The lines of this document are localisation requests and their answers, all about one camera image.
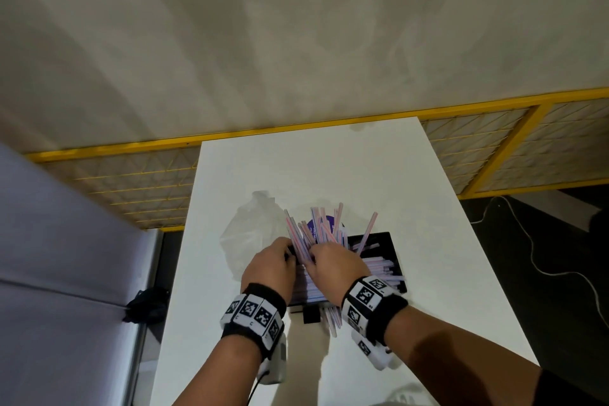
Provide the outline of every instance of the black and white wristband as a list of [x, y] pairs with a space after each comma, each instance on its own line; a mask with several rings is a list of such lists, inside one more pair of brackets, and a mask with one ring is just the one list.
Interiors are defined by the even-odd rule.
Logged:
[[345, 294], [342, 317], [366, 339], [385, 345], [389, 321], [407, 306], [408, 301], [383, 279], [366, 276], [356, 279]]
[[276, 291], [263, 284], [250, 284], [220, 319], [222, 337], [247, 337], [258, 345], [263, 360], [270, 359], [283, 332], [285, 310], [285, 301]]

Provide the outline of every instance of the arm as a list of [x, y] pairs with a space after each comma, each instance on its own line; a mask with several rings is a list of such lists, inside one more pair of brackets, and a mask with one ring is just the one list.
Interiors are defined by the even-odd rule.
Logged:
[[[370, 275], [359, 256], [339, 245], [316, 245], [311, 253], [316, 263], [307, 266], [308, 273], [335, 305], [342, 305], [356, 279]], [[385, 342], [442, 406], [533, 403], [538, 366], [422, 311], [399, 311], [385, 330]]]
[[[290, 244], [288, 238], [278, 238], [257, 253], [243, 272], [241, 292], [252, 283], [263, 284], [287, 305], [296, 279], [296, 260], [284, 255]], [[260, 349], [252, 340], [241, 335], [221, 338], [174, 406], [245, 405], [261, 362]]]

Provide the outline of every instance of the plastic bag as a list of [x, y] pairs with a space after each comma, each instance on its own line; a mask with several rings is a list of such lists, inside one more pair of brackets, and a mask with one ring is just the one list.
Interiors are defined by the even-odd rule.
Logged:
[[232, 278], [241, 281], [252, 257], [279, 236], [288, 236], [284, 211], [268, 192], [254, 191], [252, 200], [237, 209], [220, 236], [220, 247]]

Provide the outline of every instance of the hand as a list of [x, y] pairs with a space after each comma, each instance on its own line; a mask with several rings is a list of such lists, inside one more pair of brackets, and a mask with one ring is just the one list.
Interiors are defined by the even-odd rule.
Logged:
[[360, 256], [337, 243], [316, 244], [309, 252], [315, 263], [305, 264], [306, 271], [325, 298], [338, 307], [353, 281], [371, 274]]
[[285, 249], [292, 245], [289, 238], [277, 238], [273, 243], [258, 252], [241, 277], [241, 292], [248, 284], [264, 284], [276, 291], [289, 304], [296, 280], [296, 258], [289, 254], [285, 261]]

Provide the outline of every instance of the white table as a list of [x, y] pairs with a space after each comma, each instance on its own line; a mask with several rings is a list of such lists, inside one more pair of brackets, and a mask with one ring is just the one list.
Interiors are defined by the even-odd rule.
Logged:
[[[296, 220], [344, 202], [350, 234], [379, 212], [373, 231], [391, 232], [413, 305], [536, 362], [419, 121], [310, 129], [203, 143], [151, 406], [170, 405], [220, 337], [239, 285], [219, 237], [257, 190]], [[286, 317], [288, 380], [260, 386], [251, 404], [432, 404], [403, 364], [375, 370], [350, 330], [328, 338], [301, 314]]]

